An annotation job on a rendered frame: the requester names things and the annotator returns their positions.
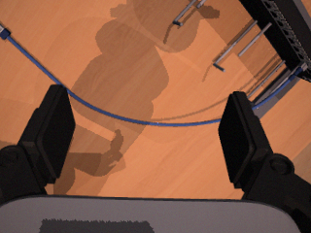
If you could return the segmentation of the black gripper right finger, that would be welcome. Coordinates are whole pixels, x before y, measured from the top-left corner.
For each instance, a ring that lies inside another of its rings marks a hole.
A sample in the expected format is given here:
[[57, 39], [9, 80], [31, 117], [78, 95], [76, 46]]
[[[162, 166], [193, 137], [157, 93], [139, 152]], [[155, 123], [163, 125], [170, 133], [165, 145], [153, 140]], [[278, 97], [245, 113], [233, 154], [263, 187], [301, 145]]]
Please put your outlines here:
[[300, 233], [311, 233], [311, 183], [294, 173], [285, 155], [273, 153], [244, 91], [229, 94], [218, 132], [229, 181], [242, 189], [241, 199], [282, 209]]

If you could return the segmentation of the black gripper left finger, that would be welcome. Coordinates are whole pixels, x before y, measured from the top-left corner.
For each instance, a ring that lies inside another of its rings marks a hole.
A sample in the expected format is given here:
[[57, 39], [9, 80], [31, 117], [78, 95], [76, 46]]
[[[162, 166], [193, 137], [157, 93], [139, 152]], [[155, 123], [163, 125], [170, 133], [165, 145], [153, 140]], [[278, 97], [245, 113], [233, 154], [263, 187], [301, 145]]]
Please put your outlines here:
[[48, 194], [45, 186], [60, 177], [75, 126], [67, 88], [51, 84], [17, 144], [0, 149], [0, 204]]

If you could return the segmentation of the blue patch cord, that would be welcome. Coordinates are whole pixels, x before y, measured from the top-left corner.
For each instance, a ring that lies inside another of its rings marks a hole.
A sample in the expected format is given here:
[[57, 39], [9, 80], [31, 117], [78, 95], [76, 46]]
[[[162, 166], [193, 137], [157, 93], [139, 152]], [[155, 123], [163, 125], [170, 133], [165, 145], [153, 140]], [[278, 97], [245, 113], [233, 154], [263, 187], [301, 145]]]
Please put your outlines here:
[[[44, 68], [35, 58], [33, 58], [24, 48], [22, 48], [10, 35], [7, 36], [7, 39], [15, 46], [17, 47], [26, 57], [28, 57], [36, 66], [38, 66], [46, 75], [48, 75], [55, 83], [57, 84], [62, 84], [56, 77], [54, 77], [46, 68]], [[252, 109], [256, 109], [269, 101], [272, 97], [274, 97], [279, 91], [281, 91], [289, 82], [291, 82], [295, 78], [295, 74], [291, 74], [288, 79], [280, 85], [273, 93], [271, 93], [268, 97], [266, 97], [264, 100], [261, 102], [257, 103], [255, 106], [252, 107]], [[64, 85], [64, 87], [66, 87]], [[67, 87], [66, 87], [67, 88]], [[148, 122], [148, 121], [142, 121], [142, 120], [136, 120], [136, 119], [131, 119], [123, 116], [117, 116], [108, 112], [105, 112], [101, 109], [98, 109], [92, 105], [90, 105], [88, 102], [84, 101], [80, 97], [78, 97], [76, 94], [74, 94], [72, 91], [70, 91], [67, 88], [67, 92], [69, 95], [71, 95], [73, 98], [81, 102], [82, 104], [88, 106], [89, 108], [104, 114], [109, 117], [114, 117], [117, 119], [129, 121], [129, 122], [134, 122], [134, 123], [140, 123], [140, 124], [147, 124], [147, 125], [155, 125], [155, 126], [196, 126], [196, 125], [204, 125], [204, 124], [210, 124], [210, 123], [216, 123], [220, 122], [221, 119], [213, 119], [213, 120], [208, 120], [208, 121], [201, 121], [201, 122], [191, 122], [191, 123], [159, 123], [159, 122]]]

